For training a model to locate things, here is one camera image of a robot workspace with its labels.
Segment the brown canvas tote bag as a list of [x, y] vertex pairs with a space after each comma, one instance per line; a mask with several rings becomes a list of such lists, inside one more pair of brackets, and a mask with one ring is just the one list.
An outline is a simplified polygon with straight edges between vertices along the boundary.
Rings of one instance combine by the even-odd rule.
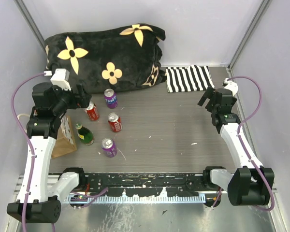
[[58, 158], [77, 150], [73, 127], [69, 116], [61, 119], [61, 126], [51, 157]]

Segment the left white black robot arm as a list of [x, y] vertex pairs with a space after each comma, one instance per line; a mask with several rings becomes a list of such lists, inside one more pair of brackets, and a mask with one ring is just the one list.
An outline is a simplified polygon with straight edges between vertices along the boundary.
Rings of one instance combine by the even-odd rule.
[[7, 213], [27, 223], [56, 223], [61, 213], [61, 202], [75, 191], [87, 187], [83, 168], [66, 168], [53, 187], [47, 186], [50, 160], [57, 140], [61, 120], [67, 110], [87, 108], [91, 95], [82, 84], [77, 92], [50, 82], [39, 83], [32, 89], [35, 105], [27, 123], [28, 156], [22, 186]]

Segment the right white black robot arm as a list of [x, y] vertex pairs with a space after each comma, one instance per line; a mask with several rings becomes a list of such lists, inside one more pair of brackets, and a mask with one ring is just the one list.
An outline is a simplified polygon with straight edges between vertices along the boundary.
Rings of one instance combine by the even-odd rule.
[[212, 124], [226, 143], [236, 167], [233, 174], [223, 167], [206, 167], [202, 184], [207, 190], [219, 187], [226, 191], [233, 206], [263, 209], [269, 203], [274, 204], [272, 187], [275, 174], [272, 168], [264, 167], [252, 151], [239, 116], [232, 112], [236, 101], [232, 90], [208, 87], [198, 102], [210, 112]]

